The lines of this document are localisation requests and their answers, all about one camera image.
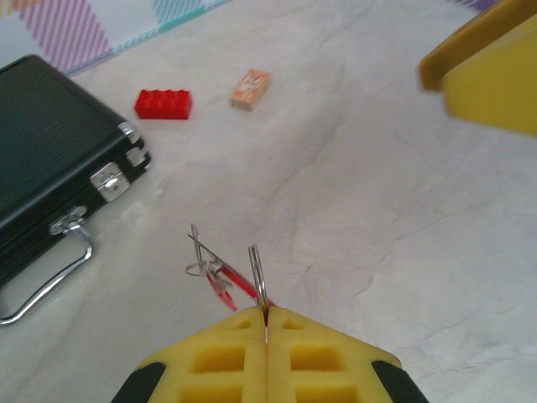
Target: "briefcase handle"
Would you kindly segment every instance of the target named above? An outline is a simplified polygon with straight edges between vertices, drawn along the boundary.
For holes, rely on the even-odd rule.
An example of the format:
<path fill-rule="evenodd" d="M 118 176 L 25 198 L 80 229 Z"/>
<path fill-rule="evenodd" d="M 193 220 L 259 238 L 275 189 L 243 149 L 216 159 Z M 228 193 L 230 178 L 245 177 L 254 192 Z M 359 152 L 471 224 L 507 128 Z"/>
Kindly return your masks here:
<path fill-rule="evenodd" d="M 91 234 L 84 228 L 84 220 L 82 217 L 85 213 L 85 207 L 76 207 L 70 213 L 50 225 L 50 234 L 59 235 L 63 233 L 64 235 L 73 234 L 78 236 L 84 241 L 86 252 L 79 259 L 66 266 L 58 272 L 57 275 L 40 286 L 40 288 L 38 288 L 14 314 L 10 317 L 0 318 L 0 327 L 13 325 L 26 315 L 38 302 L 43 300 L 53 290 L 60 286 L 60 284 L 65 283 L 65 281 L 85 262 L 91 259 L 93 251 L 95 250 L 95 242 Z"/>

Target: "briefcase latch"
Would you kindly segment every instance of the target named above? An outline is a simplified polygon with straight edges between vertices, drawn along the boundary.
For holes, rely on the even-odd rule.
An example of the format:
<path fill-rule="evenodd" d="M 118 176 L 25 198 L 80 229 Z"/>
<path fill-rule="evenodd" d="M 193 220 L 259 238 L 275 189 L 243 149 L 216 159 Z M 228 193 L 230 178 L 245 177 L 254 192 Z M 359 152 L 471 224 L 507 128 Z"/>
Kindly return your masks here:
<path fill-rule="evenodd" d="M 114 162 L 106 164 L 96 174 L 92 175 L 90 182 L 107 202 L 115 200 L 131 187 L 127 177 Z"/>

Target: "lego brick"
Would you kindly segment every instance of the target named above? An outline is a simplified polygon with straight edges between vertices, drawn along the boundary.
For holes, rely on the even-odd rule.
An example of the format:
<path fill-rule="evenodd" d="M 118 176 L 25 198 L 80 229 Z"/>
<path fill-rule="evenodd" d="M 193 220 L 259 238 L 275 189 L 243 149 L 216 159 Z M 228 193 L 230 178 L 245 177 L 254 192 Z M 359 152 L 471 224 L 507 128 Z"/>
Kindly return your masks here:
<path fill-rule="evenodd" d="M 446 106 L 476 123 L 537 135 L 537 15 L 446 74 Z"/>
<path fill-rule="evenodd" d="M 462 26 L 420 63 L 421 86 L 441 91 L 442 77 L 537 13 L 535 0 L 504 0 Z"/>
<path fill-rule="evenodd" d="M 192 109 L 192 97 L 185 90 L 142 90 L 134 109 L 140 119 L 186 120 Z"/>
<path fill-rule="evenodd" d="M 271 82 L 272 75 L 270 73 L 251 69 L 232 94 L 229 100 L 232 107 L 252 111 L 261 101 Z"/>

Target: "striped fabric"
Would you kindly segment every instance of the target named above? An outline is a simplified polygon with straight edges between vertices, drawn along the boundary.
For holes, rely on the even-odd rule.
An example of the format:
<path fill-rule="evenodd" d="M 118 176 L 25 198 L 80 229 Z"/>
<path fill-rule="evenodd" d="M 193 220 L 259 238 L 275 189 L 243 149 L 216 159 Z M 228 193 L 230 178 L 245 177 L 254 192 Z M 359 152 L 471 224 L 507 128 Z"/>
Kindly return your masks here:
<path fill-rule="evenodd" d="M 112 52 L 87 0 L 42 0 L 19 17 L 50 64 L 61 71 Z"/>
<path fill-rule="evenodd" d="M 473 8 L 479 12 L 485 11 L 499 0 L 451 0 L 452 3 L 458 3 L 469 8 Z"/>
<path fill-rule="evenodd" d="M 154 11 L 157 14 L 159 23 L 166 24 L 185 14 L 203 8 L 201 0 L 153 0 Z"/>
<path fill-rule="evenodd" d="M 226 1 L 0 0 L 0 66 L 36 53 L 69 74 Z"/>

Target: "metal clasp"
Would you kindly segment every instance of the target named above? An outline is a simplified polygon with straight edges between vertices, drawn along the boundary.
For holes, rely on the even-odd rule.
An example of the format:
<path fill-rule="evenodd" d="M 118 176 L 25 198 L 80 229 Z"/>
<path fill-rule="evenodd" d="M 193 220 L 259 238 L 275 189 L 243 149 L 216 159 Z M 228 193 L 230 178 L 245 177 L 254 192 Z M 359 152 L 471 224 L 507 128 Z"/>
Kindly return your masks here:
<path fill-rule="evenodd" d="M 116 200 L 129 187 L 130 182 L 115 162 L 102 167 L 90 177 L 91 184 L 101 193 L 107 202 Z"/>
<path fill-rule="evenodd" d="M 123 122 L 118 124 L 117 128 L 127 136 L 131 144 L 136 144 L 140 140 L 140 133 L 132 123 Z"/>

